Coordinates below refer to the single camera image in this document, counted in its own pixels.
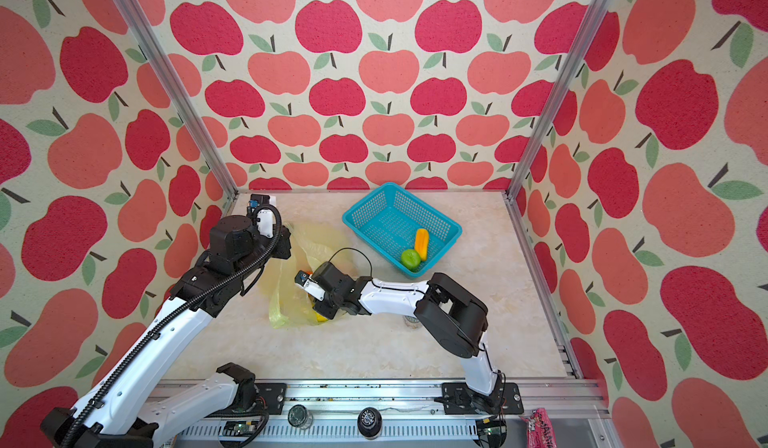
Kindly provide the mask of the green toy fruit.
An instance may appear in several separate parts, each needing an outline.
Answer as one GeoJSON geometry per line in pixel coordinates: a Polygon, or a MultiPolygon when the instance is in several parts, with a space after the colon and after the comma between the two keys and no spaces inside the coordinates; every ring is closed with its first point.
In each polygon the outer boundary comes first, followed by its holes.
{"type": "Polygon", "coordinates": [[[407,249],[401,253],[401,264],[411,272],[417,272],[422,263],[420,254],[415,249],[407,249]]]}

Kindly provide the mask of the yellow toy mango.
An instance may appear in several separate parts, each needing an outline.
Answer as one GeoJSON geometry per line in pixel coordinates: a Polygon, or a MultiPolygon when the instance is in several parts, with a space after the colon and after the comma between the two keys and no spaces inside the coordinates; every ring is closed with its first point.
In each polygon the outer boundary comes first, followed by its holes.
{"type": "Polygon", "coordinates": [[[414,250],[419,255],[422,262],[425,262],[428,258],[429,243],[430,234],[428,230],[425,228],[419,228],[414,239],[414,250]]]}

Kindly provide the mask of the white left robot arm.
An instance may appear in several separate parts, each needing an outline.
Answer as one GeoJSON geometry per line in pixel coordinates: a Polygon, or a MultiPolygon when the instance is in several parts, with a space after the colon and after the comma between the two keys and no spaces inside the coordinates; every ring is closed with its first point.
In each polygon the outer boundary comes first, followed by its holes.
{"type": "Polygon", "coordinates": [[[263,416],[267,405],[254,374],[235,363],[158,405],[147,400],[191,341],[246,293],[246,278],[290,254],[290,231],[281,223],[263,234],[244,216],[223,218],[144,334],[87,395],[52,409],[42,433],[55,447],[160,447],[213,414],[263,416]]]}

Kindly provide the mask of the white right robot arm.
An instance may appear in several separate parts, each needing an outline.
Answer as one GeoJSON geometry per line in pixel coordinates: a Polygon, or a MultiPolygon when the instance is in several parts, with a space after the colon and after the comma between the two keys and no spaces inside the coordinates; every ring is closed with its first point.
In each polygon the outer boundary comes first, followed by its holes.
{"type": "Polygon", "coordinates": [[[502,411],[504,376],[488,354],[488,308],[448,275],[438,272],[414,283],[372,276],[354,279],[326,261],[313,273],[298,272],[295,283],[309,294],[313,310],[329,320],[339,311],[416,319],[443,349],[460,359],[466,395],[453,405],[489,415],[502,411]]]}

